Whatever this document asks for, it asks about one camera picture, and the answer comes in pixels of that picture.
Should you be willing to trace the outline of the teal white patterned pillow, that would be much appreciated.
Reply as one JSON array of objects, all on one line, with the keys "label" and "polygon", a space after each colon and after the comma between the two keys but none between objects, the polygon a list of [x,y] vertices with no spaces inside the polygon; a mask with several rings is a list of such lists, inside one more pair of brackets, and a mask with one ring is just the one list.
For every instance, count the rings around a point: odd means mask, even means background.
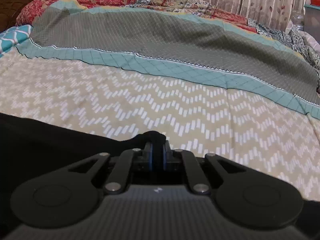
[{"label": "teal white patterned pillow", "polygon": [[33,27],[29,24],[11,27],[0,34],[0,57],[27,40]]}]

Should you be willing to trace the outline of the red floral quilt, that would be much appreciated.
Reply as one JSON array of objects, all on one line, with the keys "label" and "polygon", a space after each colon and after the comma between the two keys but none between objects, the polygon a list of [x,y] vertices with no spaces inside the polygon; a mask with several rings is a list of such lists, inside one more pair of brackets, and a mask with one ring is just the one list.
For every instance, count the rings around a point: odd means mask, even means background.
[{"label": "red floral quilt", "polygon": [[[33,0],[27,3],[16,18],[16,25],[32,24],[39,18],[47,7],[58,0]],[[88,9],[100,6],[107,7],[142,7],[151,10],[166,12],[181,12],[193,14],[202,18],[219,18],[225,22],[236,25],[241,29],[256,33],[255,27],[251,27],[244,16],[232,14],[219,9],[203,0],[77,0]]]}]

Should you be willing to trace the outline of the black pants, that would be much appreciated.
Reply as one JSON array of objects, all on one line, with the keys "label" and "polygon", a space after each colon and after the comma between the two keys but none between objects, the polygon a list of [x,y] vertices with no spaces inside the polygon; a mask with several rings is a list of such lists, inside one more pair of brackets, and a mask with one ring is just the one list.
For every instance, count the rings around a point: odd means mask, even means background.
[{"label": "black pants", "polygon": [[[210,194],[164,168],[156,131],[117,141],[1,115],[1,239],[319,239],[319,202],[217,153],[197,158]],[[125,150],[152,143],[152,170],[105,194]]]}]

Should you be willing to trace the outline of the patterned bedspread with text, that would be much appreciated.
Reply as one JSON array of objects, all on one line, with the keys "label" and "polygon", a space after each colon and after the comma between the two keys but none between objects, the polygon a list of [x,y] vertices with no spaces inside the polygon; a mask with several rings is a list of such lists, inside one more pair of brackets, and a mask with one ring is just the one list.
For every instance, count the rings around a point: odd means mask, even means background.
[{"label": "patterned bedspread with text", "polygon": [[59,0],[1,57],[1,112],[126,140],[156,130],[319,200],[318,75],[222,20]]}]

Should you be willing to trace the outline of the black white paisley cloth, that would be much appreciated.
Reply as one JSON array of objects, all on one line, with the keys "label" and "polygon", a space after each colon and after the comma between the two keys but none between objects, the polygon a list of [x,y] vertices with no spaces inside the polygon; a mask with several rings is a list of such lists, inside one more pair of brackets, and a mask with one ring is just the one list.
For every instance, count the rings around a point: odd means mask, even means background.
[{"label": "black white paisley cloth", "polygon": [[291,25],[286,31],[272,29],[250,18],[248,25],[255,28],[259,34],[277,40],[300,53],[305,61],[319,70],[319,43],[309,33],[298,30],[294,25]]}]

